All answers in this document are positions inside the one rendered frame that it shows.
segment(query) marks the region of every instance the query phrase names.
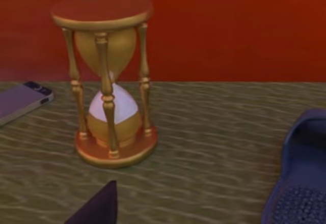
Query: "red background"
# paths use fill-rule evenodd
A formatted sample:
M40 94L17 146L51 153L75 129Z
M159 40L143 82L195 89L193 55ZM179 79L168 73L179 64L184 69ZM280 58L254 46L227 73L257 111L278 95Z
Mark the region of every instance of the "red background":
M64 39L49 16L57 1L0 0L0 80L68 79ZM326 80L326 0L153 2L153 80ZM122 80L137 78L138 60Z

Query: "gray phone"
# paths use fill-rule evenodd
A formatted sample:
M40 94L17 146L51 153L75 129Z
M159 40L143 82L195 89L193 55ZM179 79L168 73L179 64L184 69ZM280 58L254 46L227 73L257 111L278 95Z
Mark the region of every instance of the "gray phone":
M0 126L51 102L51 89L28 81L0 93Z

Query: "patterned tablecloth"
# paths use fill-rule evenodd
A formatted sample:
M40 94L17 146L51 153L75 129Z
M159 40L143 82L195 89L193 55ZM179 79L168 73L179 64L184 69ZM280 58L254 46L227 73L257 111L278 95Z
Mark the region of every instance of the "patterned tablecloth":
M55 101L0 128L3 224L61 224L110 180L118 224L259 224L287 129L305 109L326 105L321 83L154 82L156 151L104 170L74 151L69 84L43 84ZM121 84L139 101L136 83ZM0 82L0 91L13 85ZM89 103L99 84L84 85Z

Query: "hourglass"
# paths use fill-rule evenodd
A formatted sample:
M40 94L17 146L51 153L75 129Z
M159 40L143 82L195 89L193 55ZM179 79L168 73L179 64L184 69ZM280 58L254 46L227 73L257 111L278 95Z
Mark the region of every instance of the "hourglass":
M68 49L69 74L77 103L79 130L75 147L96 166L118 168L146 158L155 148L157 131L149 114L149 68L146 56L150 0L63 0L51 12ZM143 115L133 97L116 84L140 38L140 92ZM74 46L88 67L101 78L88 115Z

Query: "circular wooden top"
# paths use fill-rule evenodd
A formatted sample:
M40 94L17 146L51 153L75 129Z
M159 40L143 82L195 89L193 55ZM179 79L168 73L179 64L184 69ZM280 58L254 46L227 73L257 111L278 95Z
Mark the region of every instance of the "circular wooden top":
M134 26L152 13L151 0L62 0L51 11L56 24L85 31Z

